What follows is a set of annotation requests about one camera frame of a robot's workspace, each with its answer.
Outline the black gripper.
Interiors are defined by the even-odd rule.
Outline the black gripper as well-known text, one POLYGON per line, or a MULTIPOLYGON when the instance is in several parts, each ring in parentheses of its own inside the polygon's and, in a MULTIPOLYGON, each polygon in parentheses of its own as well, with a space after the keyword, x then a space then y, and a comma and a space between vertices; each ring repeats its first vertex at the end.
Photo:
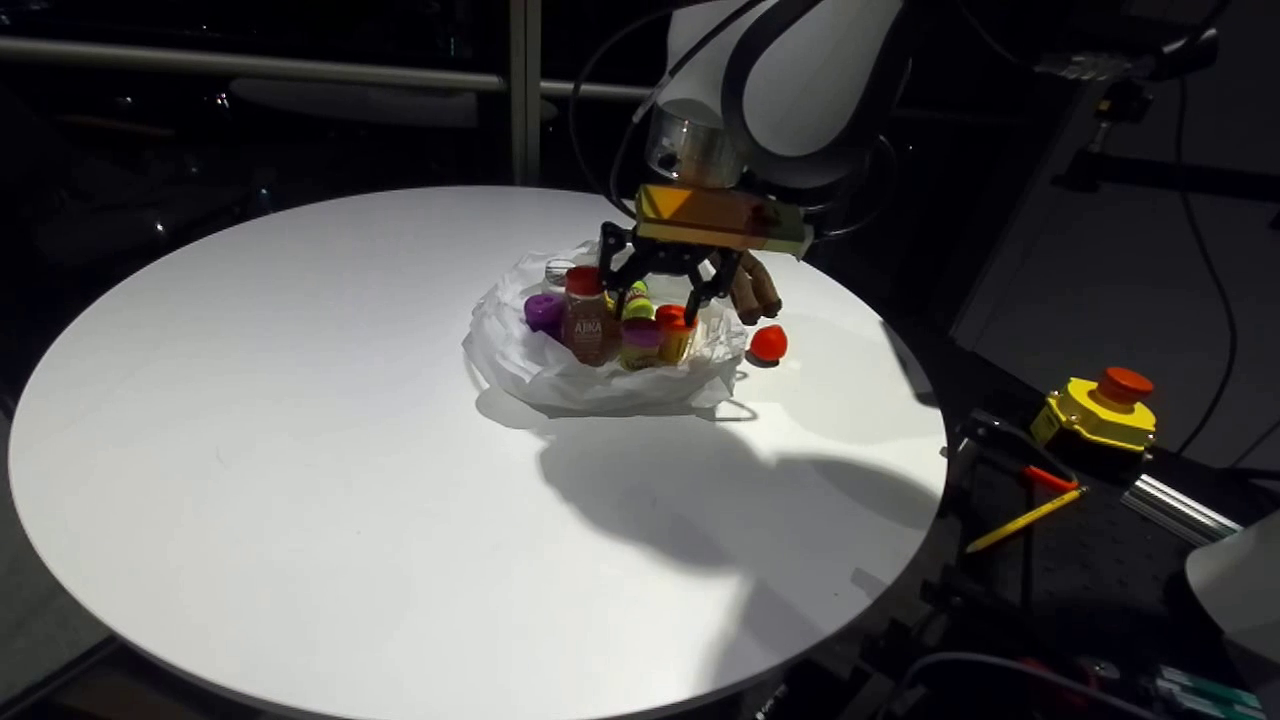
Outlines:
POLYGON ((622 291, 627 291, 618 285, 618 269, 635 276, 688 276, 691 291, 684 304, 684 318, 694 318, 706 299, 733 294, 737 256, 713 243, 669 243, 669 241, 632 243, 627 228, 604 220, 594 269, 599 269, 599 291, 610 310, 622 308, 622 291))

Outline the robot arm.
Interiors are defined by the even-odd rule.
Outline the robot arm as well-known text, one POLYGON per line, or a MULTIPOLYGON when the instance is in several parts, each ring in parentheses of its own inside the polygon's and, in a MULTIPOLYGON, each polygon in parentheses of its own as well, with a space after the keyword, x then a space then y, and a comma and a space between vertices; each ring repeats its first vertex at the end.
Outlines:
POLYGON ((891 117, 921 0, 688 0, 662 13, 669 63, 594 186, 609 291, 688 276, 688 310, 726 294, 780 310, 761 248, 804 256, 895 204, 891 117))

